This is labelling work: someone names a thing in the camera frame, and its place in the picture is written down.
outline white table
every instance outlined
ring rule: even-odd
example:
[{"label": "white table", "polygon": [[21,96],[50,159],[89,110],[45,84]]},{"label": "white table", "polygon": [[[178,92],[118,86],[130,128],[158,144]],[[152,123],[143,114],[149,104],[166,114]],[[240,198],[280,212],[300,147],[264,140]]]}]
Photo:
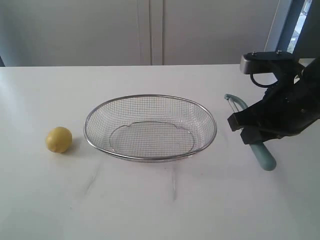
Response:
[{"label": "white table", "polygon": [[[272,172],[228,125],[225,93],[251,105],[263,92],[238,65],[1,68],[0,239],[319,239],[320,122],[266,143],[277,160]],[[133,94],[204,105],[216,139],[168,163],[125,161],[91,147],[87,114]],[[73,134],[66,154],[45,146],[57,126]]]}]

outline yellow lemon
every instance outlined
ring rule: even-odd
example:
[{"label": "yellow lemon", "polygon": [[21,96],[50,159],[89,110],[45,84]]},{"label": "yellow lemon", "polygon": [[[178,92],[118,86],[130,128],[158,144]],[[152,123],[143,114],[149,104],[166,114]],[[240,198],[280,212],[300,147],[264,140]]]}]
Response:
[{"label": "yellow lemon", "polygon": [[70,147],[71,143],[72,134],[63,126],[52,129],[45,139],[46,147],[54,153],[65,152]]}]

